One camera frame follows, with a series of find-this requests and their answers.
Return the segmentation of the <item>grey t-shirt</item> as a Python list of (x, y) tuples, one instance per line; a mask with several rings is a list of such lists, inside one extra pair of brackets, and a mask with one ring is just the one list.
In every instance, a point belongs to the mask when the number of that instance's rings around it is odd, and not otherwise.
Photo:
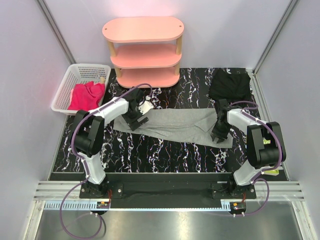
[(148, 121), (131, 130), (122, 116), (114, 120), (113, 129), (119, 132), (145, 135), (178, 143), (191, 143), (213, 148), (231, 148), (233, 137), (227, 135), (223, 142), (212, 140), (211, 132), (217, 121), (213, 108), (152, 109)]

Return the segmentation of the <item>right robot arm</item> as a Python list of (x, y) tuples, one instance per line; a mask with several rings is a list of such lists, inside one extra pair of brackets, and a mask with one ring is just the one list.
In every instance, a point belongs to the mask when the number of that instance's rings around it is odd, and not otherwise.
[(217, 121), (211, 131), (211, 138), (217, 143), (227, 139), (232, 127), (246, 135), (247, 160), (232, 174), (227, 185), (228, 195), (235, 199), (244, 194), (245, 187), (264, 172), (277, 169), (287, 157), (280, 124), (254, 117), (239, 106), (242, 103), (230, 104), (226, 99), (216, 101)]

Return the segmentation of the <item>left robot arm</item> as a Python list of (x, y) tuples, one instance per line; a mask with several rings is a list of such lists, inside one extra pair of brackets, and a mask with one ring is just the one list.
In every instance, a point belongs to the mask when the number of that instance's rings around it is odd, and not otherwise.
[(100, 159), (106, 125), (120, 117), (131, 131), (135, 131), (149, 121), (146, 114), (153, 108), (150, 95), (135, 88), (96, 109), (77, 111), (70, 133), (71, 150), (80, 158), (85, 178), (92, 184), (90, 192), (95, 197), (103, 198), (108, 193), (108, 186), (103, 182), (106, 173)]

